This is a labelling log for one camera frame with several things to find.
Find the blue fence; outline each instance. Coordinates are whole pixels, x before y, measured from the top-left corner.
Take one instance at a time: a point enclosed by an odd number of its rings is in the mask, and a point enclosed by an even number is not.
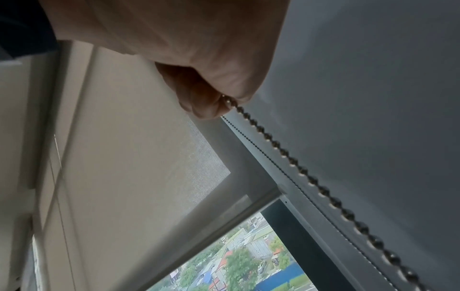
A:
[[[255,286],[255,291],[271,291],[279,285],[289,282],[291,279],[304,274],[299,264],[293,263],[286,269],[268,277]]]

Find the human hand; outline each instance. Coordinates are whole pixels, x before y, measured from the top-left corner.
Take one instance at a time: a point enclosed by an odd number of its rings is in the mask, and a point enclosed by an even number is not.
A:
[[[198,118],[249,101],[270,67],[289,0],[87,0],[125,48],[156,62]]]

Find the window glass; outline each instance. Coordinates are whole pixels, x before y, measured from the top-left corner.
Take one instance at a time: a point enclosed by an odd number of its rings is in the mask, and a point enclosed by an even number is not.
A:
[[[317,291],[261,213],[148,291]]]

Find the metal ball chain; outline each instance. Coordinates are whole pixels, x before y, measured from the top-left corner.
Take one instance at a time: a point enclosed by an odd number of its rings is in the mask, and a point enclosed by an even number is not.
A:
[[[279,152],[282,158],[287,158],[287,161],[289,162],[289,166],[295,167],[297,169],[299,176],[305,177],[308,180],[308,184],[310,186],[316,187],[318,189],[318,195],[320,197],[328,199],[329,205],[332,208],[340,210],[341,216],[345,221],[349,221],[354,224],[355,231],[358,234],[363,235],[367,238],[368,245],[371,248],[377,249],[382,252],[382,259],[387,264],[390,264],[398,269],[398,274],[400,275],[401,279],[413,284],[416,291],[433,291],[432,288],[420,282],[418,275],[414,271],[402,265],[401,259],[399,258],[399,256],[395,254],[394,252],[386,249],[383,241],[378,236],[370,234],[369,227],[365,223],[356,221],[355,214],[353,213],[353,211],[343,208],[342,202],[340,201],[340,199],[331,196],[331,192],[329,191],[329,189],[325,186],[321,186],[319,184],[318,178],[310,175],[307,168],[299,165],[298,159],[291,157],[289,155],[289,152],[286,149],[283,149],[281,147],[280,142],[277,140],[274,140],[273,136],[270,133],[266,132],[265,128],[259,125],[257,120],[251,118],[251,115],[247,113],[246,111],[244,111],[243,107],[239,106],[238,103],[231,97],[222,95],[222,98],[224,98],[225,102],[227,102],[227,104],[230,107],[235,108],[236,111],[239,114],[241,114],[244,119],[249,121],[249,124],[252,127],[254,127],[258,133],[262,134],[264,139],[267,142],[271,143],[272,147]]]

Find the dark sleeve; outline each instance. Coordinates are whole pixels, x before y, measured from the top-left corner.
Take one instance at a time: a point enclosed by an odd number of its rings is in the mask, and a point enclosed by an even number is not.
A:
[[[38,0],[0,0],[0,61],[58,47]]]

